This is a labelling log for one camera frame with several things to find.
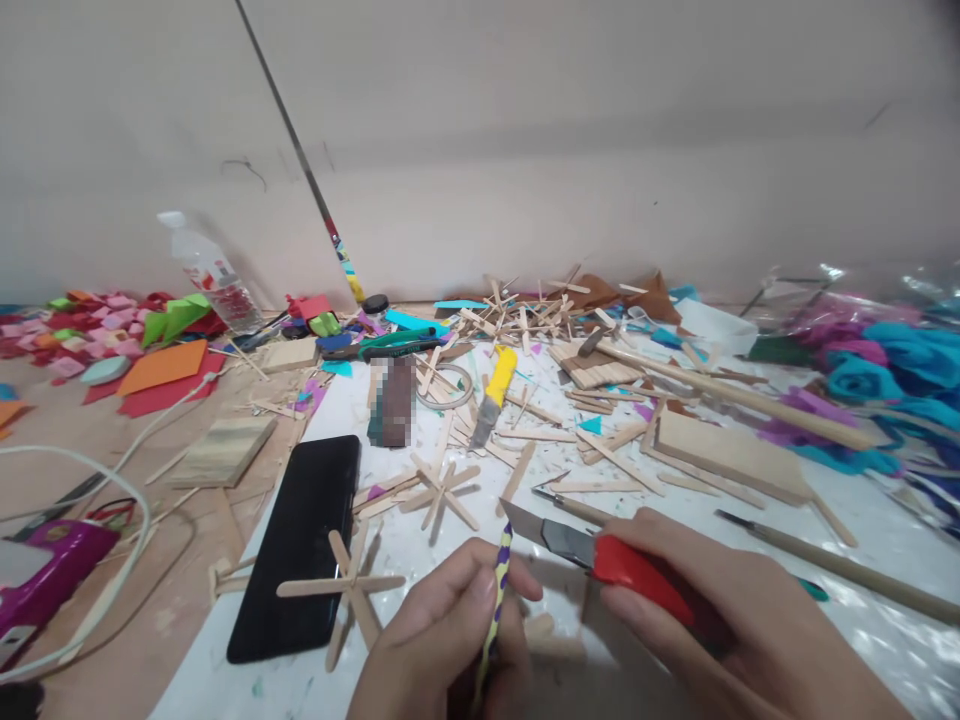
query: smartphone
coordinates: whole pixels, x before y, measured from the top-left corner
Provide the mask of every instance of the smartphone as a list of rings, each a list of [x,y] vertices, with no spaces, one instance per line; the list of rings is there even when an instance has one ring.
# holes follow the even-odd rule
[[[227,662],[267,660],[330,642],[340,596],[279,598],[277,586],[336,577],[328,535],[338,530],[349,547],[359,470],[356,435],[293,449],[227,645]]]

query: electric cord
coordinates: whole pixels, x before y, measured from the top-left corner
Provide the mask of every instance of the electric cord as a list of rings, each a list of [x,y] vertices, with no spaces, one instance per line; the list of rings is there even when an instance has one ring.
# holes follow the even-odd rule
[[[37,660],[27,663],[26,665],[22,665],[22,666],[13,668],[12,670],[8,670],[5,673],[0,673],[0,684],[7,683],[7,682],[10,682],[11,680],[16,680],[18,678],[22,678],[26,675],[33,673],[36,670],[39,670],[40,668],[45,667],[46,665],[49,665],[50,663],[56,662],[57,660],[59,660],[60,658],[66,655],[69,655],[71,652],[73,652],[74,650],[78,649],[81,645],[83,645],[86,639],[90,637],[90,635],[93,633],[94,630],[97,629],[97,626],[103,621],[103,618],[106,617],[107,613],[110,612],[110,608],[113,607],[113,604],[116,601],[117,597],[120,595],[120,592],[123,590],[124,586],[127,584],[127,580],[130,578],[130,573],[133,571],[134,565],[137,564],[137,562],[140,559],[140,556],[143,554],[143,551],[147,545],[147,539],[150,535],[150,533],[148,533],[147,530],[149,529],[150,524],[153,521],[152,513],[150,511],[150,504],[147,502],[146,498],[141,494],[139,490],[137,490],[137,488],[135,488],[127,480],[121,477],[119,475],[119,471],[127,463],[127,461],[130,459],[133,453],[136,452],[137,448],[140,447],[140,444],[150,435],[153,429],[157,425],[159,425],[160,422],[162,422],[165,417],[167,417],[167,415],[169,415],[171,412],[173,412],[176,408],[178,408],[183,403],[187,402],[194,395],[199,393],[206,385],[216,380],[220,374],[221,373],[207,373],[204,376],[203,381],[200,383],[200,385],[198,385],[192,391],[184,395],[180,400],[178,400],[169,408],[167,408],[155,420],[153,420],[149,425],[147,425],[147,427],[143,429],[143,432],[141,432],[133,441],[133,443],[131,443],[127,452],[124,453],[123,457],[120,458],[120,461],[113,467],[112,470],[107,466],[97,462],[96,460],[93,460],[87,457],[86,455],[83,455],[78,452],[74,452],[73,450],[54,447],[52,445],[19,445],[17,447],[4,448],[0,450],[0,455],[10,455],[10,454],[19,453],[19,452],[52,452],[57,455],[64,455],[66,457],[72,458],[81,464],[88,465],[89,467],[93,468],[97,472],[103,473],[103,476],[104,476],[103,482],[98,483],[96,487],[94,487],[84,495],[73,498],[70,501],[56,503],[55,505],[51,505],[46,508],[41,508],[40,510],[33,510],[30,512],[18,513],[16,515],[13,515],[7,518],[0,518],[0,521],[15,520],[17,518],[26,517],[28,515],[37,515],[46,510],[52,510],[56,508],[75,505],[79,501],[85,498],[91,497],[92,495],[95,495],[96,493],[100,492],[100,490],[108,482],[114,482],[117,485],[119,485],[124,491],[126,491],[130,495],[130,497],[132,497],[140,506],[141,512],[143,514],[141,518],[139,534],[137,537],[137,543],[134,546],[133,550],[130,552],[130,555],[127,557],[127,560],[123,564],[123,567],[120,568],[119,572],[115,576],[116,582],[113,584],[113,589],[107,596],[106,602],[104,603],[103,608],[88,623],[88,627],[86,631],[81,633],[79,637],[77,637],[73,642],[69,643],[68,645],[65,645],[59,650],[55,650],[49,655],[45,655],[41,658],[38,658]]]

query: yellow purple stick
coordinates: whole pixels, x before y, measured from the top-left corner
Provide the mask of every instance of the yellow purple stick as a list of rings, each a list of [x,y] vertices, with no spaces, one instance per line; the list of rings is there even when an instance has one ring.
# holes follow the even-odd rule
[[[470,714],[476,716],[480,711],[483,700],[483,684],[490,671],[490,654],[497,641],[497,631],[500,629],[500,611],[503,609],[503,593],[507,587],[507,572],[510,570],[510,543],[513,541],[513,528],[510,523],[503,529],[500,536],[500,551],[497,553],[497,566],[494,573],[497,576],[497,604],[493,611],[493,620],[490,621],[490,630],[483,643],[483,652],[480,655],[480,667],[477,668],[477,681],[473,694],[473,706]]]

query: red tool handle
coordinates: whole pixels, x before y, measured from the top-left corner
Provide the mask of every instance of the red tool handle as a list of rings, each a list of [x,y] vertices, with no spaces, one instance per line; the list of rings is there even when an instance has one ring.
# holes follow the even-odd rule
[[[636,550],[613,535],[600,535],[593,563],[597,580],[655,602],[714,657],[726,655],[736,645],[736,636],[713,604],[662,558]]]

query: popsicle stick star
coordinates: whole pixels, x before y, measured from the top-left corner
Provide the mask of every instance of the popsicle stick star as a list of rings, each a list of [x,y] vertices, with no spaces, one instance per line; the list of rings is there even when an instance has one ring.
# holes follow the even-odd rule
[[[444,475],[443,480],[441,481],[439,467],[430,467],[416,453],[411,453],[410,458],[413,460],[413,464],[417,466],[417,469],[420,471],[420,474],[423,476],[426,482],[432,487],[427,488],[424,492],[405,502],[400,506],[400,511],[411,512],[412,510],[417,510],[418,508],[422,508],[427,503],[430,503],[430,509],[427,511],[427,516],[423,519],[423,525],[420,526],[421,530],[426,530],[427,526],[429,526],[437,516],[437,510],[440,509],[440,503],[446,502],[447,505],[449,505],[450,508],[460,516],[460,519],[469,525],[474,532],[479,531],[480,524],[451,491],[457,486],[462,485],[470,478],[475,477],[480,472],[480,468],[474,466],[468,468],[462,473],[455,474],[456,463],[450,463],[450,467],[447,468],[447,473]]]
[[[407,581],[405,577],[400,575],[360,575],[363,549],[367,542],[369,528],[369,520],[360,523],[360,530],[354,540],[352,556],[347,552],[347,547],[343,544],[340,533],[336,530],[330,531],[330,548],[333,550],[333,556],[343,577],[322,580],[289,580],[277,587],[278,597],[343,593],[340,602],[347,611],[347,621],[340,622],[340,620],[337,620],[334,623],[330,645],[327,648],[327,672],[332,672],[337,665],[337,659],[340,656],[340,650],[343,648],[350,622],[350,612],[352,611],[357,619],[357,625],[360,626],[360,634],[363,635],[367,650],[372,649],[380,635],[380,623],[367,595],[402,587]]]

